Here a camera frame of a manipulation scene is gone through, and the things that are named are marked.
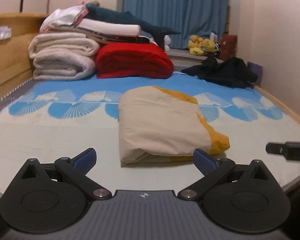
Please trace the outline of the beige and mustard jacket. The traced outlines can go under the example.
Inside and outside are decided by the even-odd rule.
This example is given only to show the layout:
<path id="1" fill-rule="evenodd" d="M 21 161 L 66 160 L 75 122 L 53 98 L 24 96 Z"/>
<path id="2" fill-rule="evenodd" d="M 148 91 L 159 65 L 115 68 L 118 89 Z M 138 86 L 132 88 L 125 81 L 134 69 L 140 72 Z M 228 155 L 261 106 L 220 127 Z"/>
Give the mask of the beige and mustard jacket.
<path id="1" fill-rule="evenodd" d="M 119 153 L 125 164 L 191 160 L 230 148 L 202 115 L 196 98 L 158 86 L 130 89 L 119 101 Z"/>

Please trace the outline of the blue curtain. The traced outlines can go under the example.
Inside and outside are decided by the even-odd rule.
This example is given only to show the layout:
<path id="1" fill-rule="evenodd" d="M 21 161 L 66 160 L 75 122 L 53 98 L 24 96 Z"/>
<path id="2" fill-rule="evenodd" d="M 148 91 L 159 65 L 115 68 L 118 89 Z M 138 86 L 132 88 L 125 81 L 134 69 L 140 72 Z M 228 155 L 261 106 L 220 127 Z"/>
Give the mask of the blue curtain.
<path id="1" fill-rule="evenodd" d="M 221 37 L 225 31 L 229 0 L 123 0 L 123 10 L 153 25 L 179 31 L 171 47 L 187 48 L 191 35 Z"/>

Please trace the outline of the yellow plush toys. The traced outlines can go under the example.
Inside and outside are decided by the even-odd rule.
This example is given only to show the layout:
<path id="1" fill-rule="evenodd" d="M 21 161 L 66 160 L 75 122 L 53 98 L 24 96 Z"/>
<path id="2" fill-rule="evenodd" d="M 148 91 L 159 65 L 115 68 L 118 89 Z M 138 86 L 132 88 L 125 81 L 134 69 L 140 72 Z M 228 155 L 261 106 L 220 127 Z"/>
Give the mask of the yellow plush toys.
<path id="1" fill-rule="evenodd" d="M 217 52 L 217 46 L 214 41 L 196 35 L 190 36 L 187 48 L 193 56 L 208 56 Z"/>

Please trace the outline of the wooden bed frame rail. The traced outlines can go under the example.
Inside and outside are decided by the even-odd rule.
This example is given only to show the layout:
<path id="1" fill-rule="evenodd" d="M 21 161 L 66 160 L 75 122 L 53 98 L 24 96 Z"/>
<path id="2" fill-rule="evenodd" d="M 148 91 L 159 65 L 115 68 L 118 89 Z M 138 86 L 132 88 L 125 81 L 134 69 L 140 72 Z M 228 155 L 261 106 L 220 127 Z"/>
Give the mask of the wooden bed frame rail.
<path id="1" fill-rule="evenodd" d="M 294 121 L 296 121 L 300 125 L 300 115 L 295 113 L 292 109 L 282 103 L 275 96 L 271 95 L 269 92 L 264 90 L 259 86 L 254 86 L 254 90 L 260 93 L 262 96 L 265 96 L 268 100 L 270 100 L 275 106 L 279 107 L 282 111 L 284 111 L 288 116 L 290 116 Z"/>

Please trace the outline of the blue fan pattern bedsheet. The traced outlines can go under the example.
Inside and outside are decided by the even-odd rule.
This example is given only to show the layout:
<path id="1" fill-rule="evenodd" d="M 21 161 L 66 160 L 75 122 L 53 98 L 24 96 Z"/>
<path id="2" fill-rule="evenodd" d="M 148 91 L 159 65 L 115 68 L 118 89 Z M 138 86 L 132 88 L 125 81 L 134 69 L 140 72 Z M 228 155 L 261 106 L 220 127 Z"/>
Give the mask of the blue fan pattern bedsheet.
<path id="1" fill-rule="evenodd" d="M 198 100 L 203 116 L 229 137 L 236 163 L 261 159 L 284 190 L 300 181 L 300 162 L 267 154 L 269 142 L 300 141 L 300 125 L 252 89 L 228 88 L 179 72 L 168 79 L 126 77 L 28 82 L 0 104 L 0 192 L 29 158 L 52 163 L 87 148 L 97 152 L 89 177 L 108 188 L 179 191 L 202 177 L 193 163 L 120 162 L 119 99 L 143 86 L 176 90 Z"/>

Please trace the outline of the tissue pack on headboard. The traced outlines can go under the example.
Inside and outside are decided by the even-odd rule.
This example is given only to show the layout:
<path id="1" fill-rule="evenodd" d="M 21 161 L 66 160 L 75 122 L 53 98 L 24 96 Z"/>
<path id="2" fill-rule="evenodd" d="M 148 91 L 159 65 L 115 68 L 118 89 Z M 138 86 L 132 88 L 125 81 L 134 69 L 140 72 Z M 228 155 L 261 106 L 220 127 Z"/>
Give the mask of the tissue pack on headboard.
<path id="1" fill-rule="evenodd" d="M 10 39 L 12 37 L 12 29 L 6 25 L 0 26 L 0 41 Z"/>

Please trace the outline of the black clothes pile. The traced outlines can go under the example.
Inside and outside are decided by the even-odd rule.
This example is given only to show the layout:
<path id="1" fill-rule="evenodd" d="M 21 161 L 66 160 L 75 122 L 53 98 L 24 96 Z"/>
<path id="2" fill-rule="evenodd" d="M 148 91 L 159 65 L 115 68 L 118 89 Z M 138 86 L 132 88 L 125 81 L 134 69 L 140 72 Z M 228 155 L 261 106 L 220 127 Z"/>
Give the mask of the black clothes pile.
<path id="1" fill-rule="evenodd" d="M 245 62 L 237 57 L 218 63 L 214 56 L 209 56 L 201 64 L 181 71 L 200 80 L 230 88 L 248 88 L 257 80 L 258 75 L 250 70 Z"/>

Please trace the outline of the white plush toy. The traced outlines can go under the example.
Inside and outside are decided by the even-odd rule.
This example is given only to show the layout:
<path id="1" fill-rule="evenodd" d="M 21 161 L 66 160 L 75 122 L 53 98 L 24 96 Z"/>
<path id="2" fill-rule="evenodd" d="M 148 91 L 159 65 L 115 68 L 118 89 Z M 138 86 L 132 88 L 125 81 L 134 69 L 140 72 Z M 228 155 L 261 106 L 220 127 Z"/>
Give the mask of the white plush toy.
<path id="1" fill-rule="evenodd" d="M 165 35 L 164 37 L 164 50 L 165 52 L 170 51 L 171 38 L 169 35 Z"/>

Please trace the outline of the wooden headboard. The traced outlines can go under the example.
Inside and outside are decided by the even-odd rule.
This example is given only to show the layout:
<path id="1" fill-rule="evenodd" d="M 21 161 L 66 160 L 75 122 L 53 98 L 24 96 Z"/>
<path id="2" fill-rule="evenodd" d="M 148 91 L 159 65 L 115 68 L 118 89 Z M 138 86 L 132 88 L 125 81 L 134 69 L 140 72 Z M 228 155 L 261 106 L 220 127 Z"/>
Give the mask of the wooden headboard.
<path id="1" fill-rule="evenodd" d="M 32 77 L 28 47 L 46 17 L 38 13 L 0 13 L 0 26 L 12 29 L 12 37 L 0 41 L 0 99 Z"/>

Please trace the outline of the pink white garment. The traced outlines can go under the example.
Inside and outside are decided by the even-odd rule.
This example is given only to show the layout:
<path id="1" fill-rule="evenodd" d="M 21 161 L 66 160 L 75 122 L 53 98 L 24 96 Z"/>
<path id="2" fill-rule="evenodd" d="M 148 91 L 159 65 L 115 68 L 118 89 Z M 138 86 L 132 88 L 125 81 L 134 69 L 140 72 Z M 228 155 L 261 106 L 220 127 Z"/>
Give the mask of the pink white garment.
<path id="1" fill-rule="evenodd" d="M 88 14 L 88 9 L 84 3 L 68 7 L 66 9 L 56 9 L 42 23 L 39 32 L 46 32 L 50 26 L 71 26 L 78 25 L 84 16 Z"/>

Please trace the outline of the purple bag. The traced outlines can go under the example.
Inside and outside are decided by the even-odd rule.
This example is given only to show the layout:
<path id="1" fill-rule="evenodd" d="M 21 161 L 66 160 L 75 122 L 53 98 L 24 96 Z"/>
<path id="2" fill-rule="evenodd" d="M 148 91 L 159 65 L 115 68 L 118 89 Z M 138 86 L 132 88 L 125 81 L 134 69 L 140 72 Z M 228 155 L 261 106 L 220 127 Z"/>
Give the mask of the purple bag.
<path id="1" fill-rule="evenodd" d="M 247 62 L 247 67 L 257 75 L 257 81 L 255 83 L 255 85 L 260 86 L 261 85 L 261 81 L 262 81 L 262 75 L 263 75 L 263 67 L 259 64 L 253 63 L 248 61 Z"/>

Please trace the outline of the dark red cushion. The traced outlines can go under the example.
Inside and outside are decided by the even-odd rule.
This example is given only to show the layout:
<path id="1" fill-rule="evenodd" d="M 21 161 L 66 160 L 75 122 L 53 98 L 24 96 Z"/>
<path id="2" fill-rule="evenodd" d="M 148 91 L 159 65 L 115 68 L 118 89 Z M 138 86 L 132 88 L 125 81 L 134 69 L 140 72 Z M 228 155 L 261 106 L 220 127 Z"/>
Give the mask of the dark red cushion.
<path id="1" fill-rule="evenodd" d="M 220 55 L 219 59 L 226 61 L 236 56 L 237 35 L 224 34 L 219 42 Z"/>

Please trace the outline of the red folded blanket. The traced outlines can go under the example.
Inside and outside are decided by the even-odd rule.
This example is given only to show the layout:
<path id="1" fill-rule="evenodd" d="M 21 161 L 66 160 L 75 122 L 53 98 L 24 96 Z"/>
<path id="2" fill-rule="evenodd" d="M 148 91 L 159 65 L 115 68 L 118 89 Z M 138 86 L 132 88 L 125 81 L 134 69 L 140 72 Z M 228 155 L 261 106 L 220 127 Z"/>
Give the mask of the red folded blanket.
<path id="1" fill-rule="evenodd" d="M 97 78 L 140 76 L 166 79 L 174 71 L 167 54 L 153 43 L 111 43 L 96 55 Z"/>

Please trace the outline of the blue shark plush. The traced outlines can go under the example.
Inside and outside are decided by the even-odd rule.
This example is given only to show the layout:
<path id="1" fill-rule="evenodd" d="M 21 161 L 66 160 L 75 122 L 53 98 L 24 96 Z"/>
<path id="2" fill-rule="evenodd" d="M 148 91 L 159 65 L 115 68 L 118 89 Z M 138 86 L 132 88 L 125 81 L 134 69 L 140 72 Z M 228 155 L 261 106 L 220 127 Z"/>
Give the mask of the blue shark plush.
<path id="1" fill-rule="evenodd" d="M 154 41 L 161 49 L 165 48 L 164 37 L 166 35 L 180 34 L 179 31 L 169 27 L 152 25 L 140 18 L 137 18 L 136 16 L 134 16 L 128 11 L 125 12 L 114 11 L 114 10 L 102 8 L 99 5 L 96 5 L 94 3 L 87 3 L 85 6 L 87 7 L 88 10 L 88 14 L 85 17 L 88 19 L 103 21 L 107 23 L 115 23 L 115 24 L 139 25 L 142 31 L 152 35 Z"/>

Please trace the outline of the white folded quilt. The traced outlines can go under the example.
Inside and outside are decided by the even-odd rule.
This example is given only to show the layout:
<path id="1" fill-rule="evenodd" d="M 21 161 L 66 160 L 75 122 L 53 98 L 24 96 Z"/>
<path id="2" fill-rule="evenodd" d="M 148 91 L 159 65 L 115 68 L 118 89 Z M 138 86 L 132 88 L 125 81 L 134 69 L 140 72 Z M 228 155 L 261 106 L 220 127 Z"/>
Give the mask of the white folded quilt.
<path id="1" fill-rule="evenodd" d="M 100 45 L 82 33 L 43 33 L 28 47 L 36 80 L 80 80 L 95 74 Z"/>

